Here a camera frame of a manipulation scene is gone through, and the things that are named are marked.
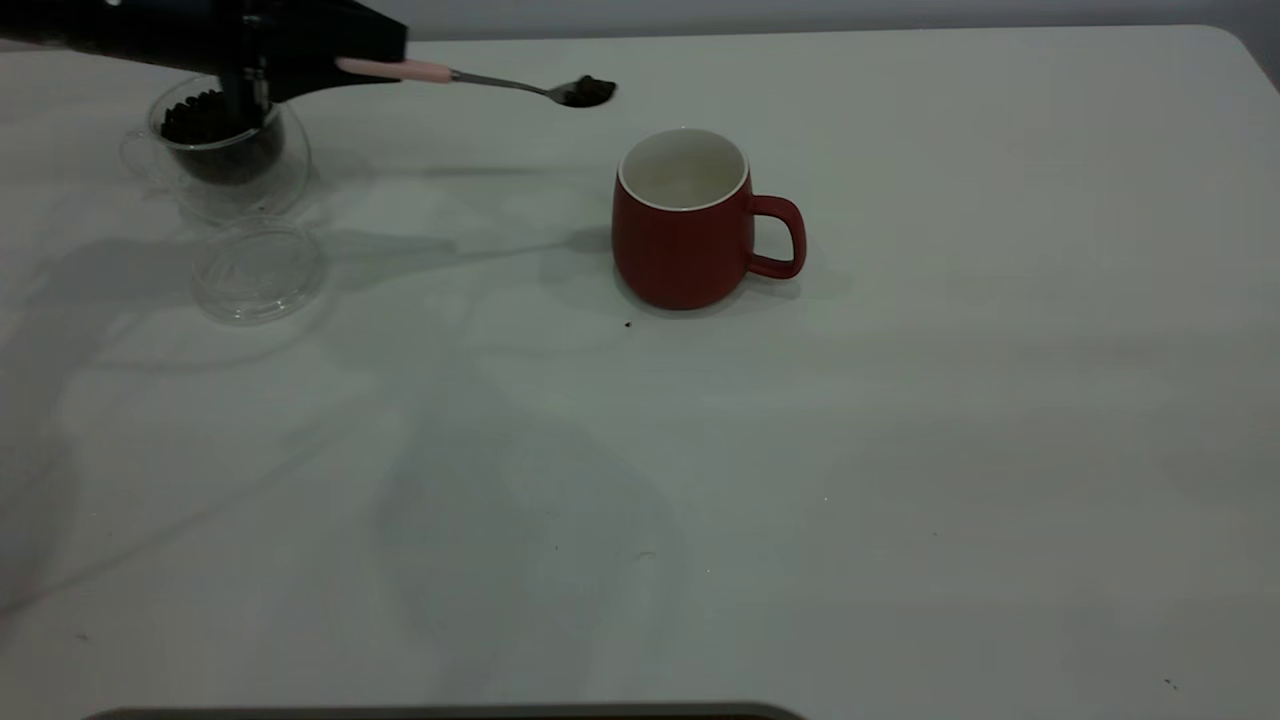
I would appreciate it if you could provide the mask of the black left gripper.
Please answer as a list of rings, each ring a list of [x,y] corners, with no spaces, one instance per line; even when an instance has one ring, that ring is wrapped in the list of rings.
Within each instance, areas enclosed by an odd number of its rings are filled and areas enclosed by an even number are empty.
[[[233,113],[268,113],[330,88],[397,83],[311,60],[401,61],[408,29],[357,1],[4,1],[1,35],[210,76]],[[268,91],[259,50],[279,61]]]

